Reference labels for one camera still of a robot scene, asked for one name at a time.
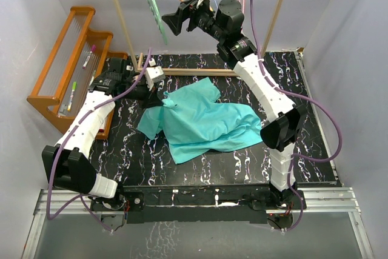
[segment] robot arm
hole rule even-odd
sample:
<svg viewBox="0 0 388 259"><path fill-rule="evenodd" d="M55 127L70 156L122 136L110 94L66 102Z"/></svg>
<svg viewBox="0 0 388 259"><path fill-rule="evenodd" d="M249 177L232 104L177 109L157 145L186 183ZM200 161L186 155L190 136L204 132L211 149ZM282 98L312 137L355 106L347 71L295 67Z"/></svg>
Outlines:
<svg viewBox="0 0 388 259"><path fill-rule="evenodd" d="M306 107L296 106L291 99L276 91L278 84L266 69L264 74L261 73L257 49L241 32L244 14L237 0L222 0L216 13L211 11L209 0L186 0L176 13L162 16L176 36L181 33L186 19L190 19L188 32L199 27L219 42L217 51L221 59L244 80L263 106L269 124L261 130L261 137L270 148L270 188L280 201L284 200L286 195L292 194L288 190L287 176L296 137L307 114ZM293 173L290 182L295 182Z"/></svg>
<svg viewBox="0 0 388 259"><path fill-rule="evenodd" d="M112 99L113 96L125 92L133 84L136 73L128 60L109 58L105 62L108 70L97 76L89 86L84 104L69 130L59 139L56 146L44 148L42 158L47 179L49 179L59 146L68 138L72 129L78 126L77 131L68 139L61 152L55 172L54 186L111 199L117 195L118 183L96 173L94 167L89 163L89 154L101 125L114 109L115 103L107 103L96 110L94 108ZM162 68L147 68L145 77L147 81L140 80L139 84L125 97L139 100L143 108L161 106L162 102L153 85L164 79ZM81 121L90 110L92 113Z"/></svg>

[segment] white wall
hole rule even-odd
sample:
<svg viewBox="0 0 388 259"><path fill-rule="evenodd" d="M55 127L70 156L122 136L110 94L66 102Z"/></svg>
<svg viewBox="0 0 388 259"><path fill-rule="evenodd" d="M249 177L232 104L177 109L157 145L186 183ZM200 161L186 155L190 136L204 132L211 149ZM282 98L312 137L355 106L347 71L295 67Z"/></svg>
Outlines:
<svg viewBox="0 0 388 259"><path fill-rule="evenodd" d="M156 1L161 15L175 12L179 5L178 0ZM73 5L94 6L96 9L96 15L93 18L94 27L112 31L114 34L112 47L128 51L112 0L60 0L60 2L66 11ZM182 35L175 37L166 27L169 44L164 45L146 0L120 0L120 3L136 52L146 52L149 46L153 47L154 52L215 52L216 41L196 30L191 33L183 30ZM284 0L268 49L305 47L328 3L329 0ZM266 34L275 4L276 0L255 0L256 27L261 42ZM245 28L244 33L252 37L247 21Z"/></svg>
<svg viewBox="0 0 388 259"><path fill-rule="evenodd" d="M39 190L47 187L41 159L59 132L25 99L66 13L58 0L0 0L0 257L19 258Z"/></svg>
<svg viewBox="0 0 388 259"><path fill-rule="evenodd" d="M377 258L387 258L388 2L332 0L304 54L312 95L334 114L344 134L335 164L354 188ZM336 133L321 115L330 148Z"/></svg>

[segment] marble tabletop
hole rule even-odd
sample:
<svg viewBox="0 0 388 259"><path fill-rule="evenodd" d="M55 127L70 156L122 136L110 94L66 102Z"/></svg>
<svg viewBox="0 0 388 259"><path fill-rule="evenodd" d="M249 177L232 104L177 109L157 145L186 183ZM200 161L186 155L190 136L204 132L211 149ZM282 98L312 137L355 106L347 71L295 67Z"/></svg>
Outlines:
<svg viewBox="0 0 388 259"><path fill-rule="evenodd" d="M216 54L154 56L162 67L226 68ZM280 87L307 95L303 77L294 52L272 52L265 56L265 65ZM198 81L197 76L168 76L161 92L172 92ZM262 122L266 114L246 84L236 77L210 77L219 88L222 103L250 105ZM294 99L296 104L305 101ZM121 99L116 103L108 140L95 141L91 163L104 176L120 180L125 186L252 184L268 183L271 174L269 150L260 143L233 152L207 152L186 163L176 165L169 152L163 133L154 140L137 131L144 112L137 101ZM295 152L317 158L326 158L327 152L315 119L307 104L307 117L299 133ZM295 178L304 183L335 183L330 163L312 163L299 159L294 169Z"/></svg>

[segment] wooden frame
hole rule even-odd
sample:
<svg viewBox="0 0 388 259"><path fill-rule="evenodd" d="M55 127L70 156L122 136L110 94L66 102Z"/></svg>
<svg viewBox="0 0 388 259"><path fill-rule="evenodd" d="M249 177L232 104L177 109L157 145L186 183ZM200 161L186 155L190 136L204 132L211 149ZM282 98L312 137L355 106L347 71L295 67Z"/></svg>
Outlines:
<svg viewBox="0 0 388 259"><path fill-rule="evenodd" d="M82 76L82 80L80 80L80 87L77 85L77 99L75 98L73 100L74 105L72 105L72 110L75 111L74 116L59 115L59 107L62 104L62 101L64 100L66 91L68 90L69 86L71 86L70 81L72 80L72 76L74 74L76 66L77 64L81 64L78 61L81 52L84 49L85 43L88 42L89 44L96 44L96 50L94 54L96 56L99 56L99 61L98 63L93 63L89 65L95 66L95 75L101 74L106 58L111 56L118 56L120 58L125 59L128 58L128 54L126 53L109 51L109 46L113 38L113 34L111 32L100 32L89 28L94 14L95 9L93 7L71 8L66 22L52 48L52 51L50 52L49 57L46 60L43 70L31 94L27 97L27 101L62 133L66 133L71 124L74 122L75 116L85 100L87 89L89 87L89 80L91 76L88 76L88 74L85 73L85 75ZM54 60L59 52L59 49L63 43L63 40L65 39L65 36L70 28L72 21L79 16L84 16L85 21L83 22L83 24L80 24L81 28L79 31L79 35L74 44L74 47L72 48L68 62L64 64L64 73L62 74L61 79L58 85L56 86L54 94L52 96L39 95L39 92L41 91L45 79L49 74L50 68L54 63ZM97 134L97 139L105 140L108 138L112 117L113 111L107 117L107 122L104 131L102 133Z"/></svg>
<svg viewBox="0 0 388 259"><path fill-rule="evenodd" d="M139 63L134 61L134 59L136 59L136 57L132 56L133 55L132 43L130 42L129 33L128 33L127 27L125 25L125 21L124 21L123 15L122 15L120 3L118 0L113 0L113 2L115 3L116 10L118 12L118 16L119 16L119 19L121 21L122 30L124 31L125 37L127 39L128 45L129 45L132 63L134 64L136 71L140 72L141 71L140 64L142 64L142 59L139 60ZM273 32L273 28L275 27L276 20L278 18L282 3L283 3L283 0L278 0L276 3L275 10L274 10L273 15L272 15L272 19L271 19L269 27L267 29L266 38L264 39L263 46L261 47L261 56L264 56L264 54L266 52L266 49L267 49L268 43L270 41L270 38L271 38L271 35ZM180 75L180 76L237 76L236 73L230 69L163 68L163 71L166 75Z"/></svg>

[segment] garment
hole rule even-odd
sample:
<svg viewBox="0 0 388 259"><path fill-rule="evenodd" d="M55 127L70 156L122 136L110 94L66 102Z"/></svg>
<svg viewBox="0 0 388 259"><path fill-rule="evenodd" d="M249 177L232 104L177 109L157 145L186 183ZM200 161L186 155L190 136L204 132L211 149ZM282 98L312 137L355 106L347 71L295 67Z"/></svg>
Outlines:
<svg viewBox="0 0 388 259"><path fill-rule="evenodd" d="M261 123L253 109L215 103L220 95L209 78L165 92L163 106L145 110L138 130L151 140L163 130L176 164L210 149L230 152L260 143Z"/></svg>

